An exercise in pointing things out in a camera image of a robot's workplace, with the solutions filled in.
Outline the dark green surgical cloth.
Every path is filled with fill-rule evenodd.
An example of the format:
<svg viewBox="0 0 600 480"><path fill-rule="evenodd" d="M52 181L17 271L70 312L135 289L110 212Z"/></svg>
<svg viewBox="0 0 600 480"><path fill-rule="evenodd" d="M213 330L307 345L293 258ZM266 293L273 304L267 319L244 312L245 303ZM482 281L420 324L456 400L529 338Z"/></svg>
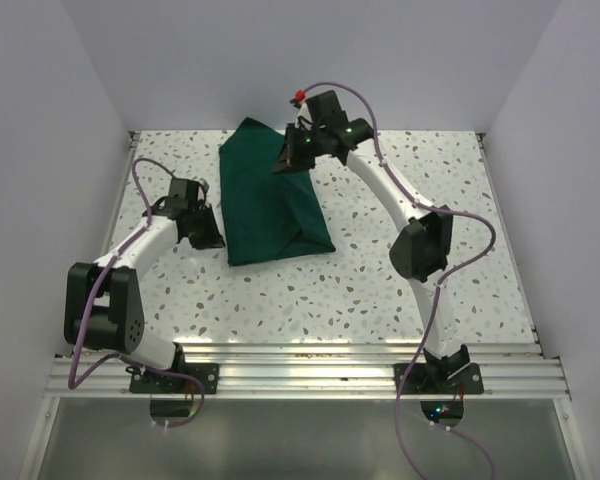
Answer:
<svg viewBox="0 0 600 480"><path fill-rule="evenodd" d="M336 251L309 173L273 172L282 147L281 133L249 117L219 147L232 267Z"/></svg>

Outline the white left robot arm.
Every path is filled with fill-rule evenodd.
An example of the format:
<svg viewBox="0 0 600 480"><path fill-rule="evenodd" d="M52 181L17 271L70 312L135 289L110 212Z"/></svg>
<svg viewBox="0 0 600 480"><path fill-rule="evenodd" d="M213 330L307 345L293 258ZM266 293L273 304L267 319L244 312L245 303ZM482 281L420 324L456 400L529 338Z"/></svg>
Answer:
<svg viewBox="0 0 600 480"><path fill-rule="evenodd" d="M168 193L148 205L137 227L107 254L68 271L64 337L73 345L70 386L83 376L83 349L107 351L153 369L165 392L181 390L187 367L176 360L178 345L145 331L140 280L159 258L186 240L195 250L225 246L204 180L173 178Z"/></svg>

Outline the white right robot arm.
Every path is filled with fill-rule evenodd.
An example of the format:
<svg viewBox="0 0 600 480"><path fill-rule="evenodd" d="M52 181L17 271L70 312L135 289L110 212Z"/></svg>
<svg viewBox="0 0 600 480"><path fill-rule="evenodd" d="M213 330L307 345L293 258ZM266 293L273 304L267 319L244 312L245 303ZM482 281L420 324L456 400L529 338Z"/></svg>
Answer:
<svg viewBox="0 0 600 480"><path fill-rule="evenodd" d="M410 183L384 154L377 122L349 119L335 91L309 97L300 90L290 103L296 117L286 126L273 172L308 171L320 157L336 158L380 201L398 232L389 251L390 262L409 282L425 328L425 379L434 391L450 391L470 363L468 349L457 337L443 280L451 250L451 212L408 190Z"/></svg>

